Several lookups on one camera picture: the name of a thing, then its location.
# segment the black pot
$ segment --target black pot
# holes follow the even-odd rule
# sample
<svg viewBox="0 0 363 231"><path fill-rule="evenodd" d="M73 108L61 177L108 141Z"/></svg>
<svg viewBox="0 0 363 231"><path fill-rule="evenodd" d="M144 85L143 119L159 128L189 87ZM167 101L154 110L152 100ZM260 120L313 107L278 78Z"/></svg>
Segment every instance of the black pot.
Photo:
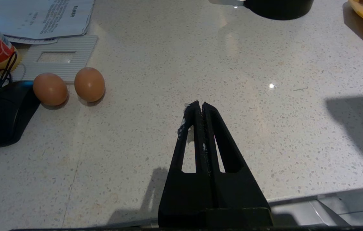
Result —
<svg viewBox="0 0 363 231"><path fill-rule="evenodd" d="M244 6L269 19L297 19L311 9L314 0L246 0Z"/></svg>

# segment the countertop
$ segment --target countertop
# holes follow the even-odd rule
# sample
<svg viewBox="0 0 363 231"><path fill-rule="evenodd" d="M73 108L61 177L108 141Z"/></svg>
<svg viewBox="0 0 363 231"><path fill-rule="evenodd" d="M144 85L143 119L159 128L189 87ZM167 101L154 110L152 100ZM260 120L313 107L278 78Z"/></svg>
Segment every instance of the countertop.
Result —
<svg viewBox="0 0 363 231"><path fill-rule="evenodd" d="M156 218L196 100L220 111L269 201L363 188L363 20L346 0L291 21L235 3L97 0L87 66L106 94L86 105L69 85L0 148L0 230Z"/></svg>

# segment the egg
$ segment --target egg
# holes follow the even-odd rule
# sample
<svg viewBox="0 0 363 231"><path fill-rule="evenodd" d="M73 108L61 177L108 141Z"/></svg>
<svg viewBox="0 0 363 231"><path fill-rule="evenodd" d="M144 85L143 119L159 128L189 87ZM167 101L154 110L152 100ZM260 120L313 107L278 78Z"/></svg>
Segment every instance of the egg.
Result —
<svg viewBox="0 0 363 231"><path fill-rule="evenodd" d="M39 74L33 81L33 92L43 104L49 106L60 105L67 99L66 83L53 73Z"/></svg>
<svg viewBox="0 0 363 231"><path fill-rule="evenodd" d="M87 102L98 101L105 92L102 74L93 67L85 67L77 72L74 78L77 95Z"/></svg>

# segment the computer mouse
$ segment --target computer mouse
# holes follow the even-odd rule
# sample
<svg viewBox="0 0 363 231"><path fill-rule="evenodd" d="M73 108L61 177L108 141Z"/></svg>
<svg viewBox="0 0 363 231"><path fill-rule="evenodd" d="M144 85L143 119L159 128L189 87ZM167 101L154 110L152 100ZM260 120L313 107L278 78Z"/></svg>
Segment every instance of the computer mouse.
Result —
<svg viewBox="0 0 363 231"><path fill-rule="evenodd" d="M0 147L16 143L40 101L32 81L18 81L0 88Z"/></svg>

